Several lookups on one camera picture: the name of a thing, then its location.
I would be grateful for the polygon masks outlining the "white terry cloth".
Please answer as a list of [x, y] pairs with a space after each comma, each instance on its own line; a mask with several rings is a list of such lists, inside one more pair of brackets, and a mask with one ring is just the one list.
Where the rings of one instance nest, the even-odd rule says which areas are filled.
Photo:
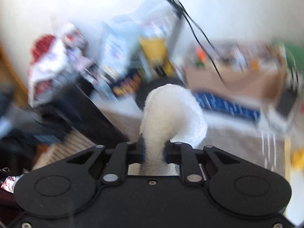
[[197, 148], [208, 130], [203, 110], [191, 91], [167, 84], [151, 91], [146, 99], [140, 134], [145, 142], [142, 176], [175, 176], [174, 163], [163, 156], [167, 141], [184, 142]]

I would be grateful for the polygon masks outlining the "blue patterned pouch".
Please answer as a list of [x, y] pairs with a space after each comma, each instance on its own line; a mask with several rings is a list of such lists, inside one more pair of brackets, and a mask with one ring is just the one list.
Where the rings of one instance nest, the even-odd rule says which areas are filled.
[[258, 123], [261, 118], [261, 111], [244, 107], [234, 101], [228, 100], [208, 92], [196, 92], [194, 97], [202, 109], [229, 115], [231, 117]]

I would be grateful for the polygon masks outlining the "round cookie tin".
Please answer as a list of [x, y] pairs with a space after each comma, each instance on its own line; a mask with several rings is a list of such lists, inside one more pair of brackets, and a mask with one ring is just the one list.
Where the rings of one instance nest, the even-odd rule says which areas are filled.
[[95, 89], [100, 97], [105, 100], [115, 100], [125, 95], [133, 94], [139, 89], [143, 81], [144, 79], [138, 73], [129, 74], [114, 82], [103, 76], [98, 80]]

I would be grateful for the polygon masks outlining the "striped beige towel mat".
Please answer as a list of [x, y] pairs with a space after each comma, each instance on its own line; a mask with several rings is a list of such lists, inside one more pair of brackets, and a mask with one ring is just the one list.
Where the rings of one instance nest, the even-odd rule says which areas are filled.
[[[237, 157], [267, 168], [287, 178], [290, 169], [290, 139], [257, 125], [224, 115], [205, 113], [208, 123], [206, 138], [199, 145], [212, 145]], [[92, 147], [84, 135], [72, 130], [61, 143], [51, 144], [42, 153], [34, 168], [46, 166]]]

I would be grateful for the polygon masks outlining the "green orange capped bottle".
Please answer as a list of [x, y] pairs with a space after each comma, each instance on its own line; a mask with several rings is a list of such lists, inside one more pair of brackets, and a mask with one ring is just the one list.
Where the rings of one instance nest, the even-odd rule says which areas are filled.
[[195, 55], [196, 55], [195, 65], [197, 67], [205, 68], [205, 64], [208, 61], [208, 56], [206, 55], [206, 52], [201, 47], [198, 47], [196, 49]]

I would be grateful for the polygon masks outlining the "yellow cylindrical canister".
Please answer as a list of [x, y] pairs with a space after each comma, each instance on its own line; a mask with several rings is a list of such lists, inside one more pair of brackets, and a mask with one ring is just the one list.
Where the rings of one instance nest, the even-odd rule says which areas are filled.
[[152, 73], [159, 77], [174, 77], [175, 71], [169, 60], [164, 38], [140, 37], [139, 41]]

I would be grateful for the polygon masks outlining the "brown cardboard box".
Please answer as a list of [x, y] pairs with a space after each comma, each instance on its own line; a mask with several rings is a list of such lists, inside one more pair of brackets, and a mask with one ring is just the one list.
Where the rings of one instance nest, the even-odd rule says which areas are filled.
[[207, 46], [205, 68], [195, 65], [192, 44], [183, 58], [187, 87], [194, 92], [210, 92], [224, 97], [276, 99], [287, 76], [284, 48], [274, 42], [223, 42], [218, 52]]

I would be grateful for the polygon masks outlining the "blue white tissue pack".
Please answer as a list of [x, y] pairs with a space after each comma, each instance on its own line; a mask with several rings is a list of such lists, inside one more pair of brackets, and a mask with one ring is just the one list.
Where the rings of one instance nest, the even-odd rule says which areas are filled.
[[99, 48], [102, 75], [115, 82], [126, 75], [133, 54], [139, 48], [139, 24], [128, 15], [118, 15], [103, 23]]

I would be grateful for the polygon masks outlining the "pile of clothes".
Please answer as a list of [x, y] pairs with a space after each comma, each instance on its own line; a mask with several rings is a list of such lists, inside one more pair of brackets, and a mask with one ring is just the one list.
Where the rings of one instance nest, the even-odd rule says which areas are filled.
[[85, 56], [87, 40], [70, 22], [57, 28], [55, 34], [44, 34], [35, 40], [28, 68], [28, 103], [31, 107], [50, 102], [55, 93], [94, 62]]

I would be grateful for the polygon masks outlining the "black charger plug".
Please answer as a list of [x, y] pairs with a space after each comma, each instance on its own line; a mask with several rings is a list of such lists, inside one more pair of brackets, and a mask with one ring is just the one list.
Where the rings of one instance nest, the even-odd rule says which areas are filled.
[[296, 102], [297, 91], [294, 91], [292, 88], [285, 89], [276, 105], [276, 111], [287, 118]]

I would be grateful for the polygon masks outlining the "black desk lamp stand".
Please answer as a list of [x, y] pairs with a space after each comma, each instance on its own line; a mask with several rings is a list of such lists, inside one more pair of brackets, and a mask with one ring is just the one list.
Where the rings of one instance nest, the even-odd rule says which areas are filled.
[[166, 42], [163, 36], [142, 36], [140, 38], [143, 54], [149, 64], [150, 73], [153, 75], [153, 79], [146, 81], [137, 91], [135, 101], [141, 110], [144, 109], [145, 100], [152, 90], [166, 84], [184, 86], [170, 61], [170, 57], [181, 31], [184, 13], [182, 7], [175, 1], [166, 1], [172, 6], [175, 16], [177, 17], [177, 22], [169, 35], [169, 41]]

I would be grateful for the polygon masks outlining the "green pouch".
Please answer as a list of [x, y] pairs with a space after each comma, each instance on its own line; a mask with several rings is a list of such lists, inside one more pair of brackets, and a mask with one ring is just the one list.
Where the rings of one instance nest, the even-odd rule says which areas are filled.
[[287, 65], [293, 70], [295, 76], [303, 76], [303, 44], [297, 44], [291, 41], [275, 39], [274, 43], [284, 48]]

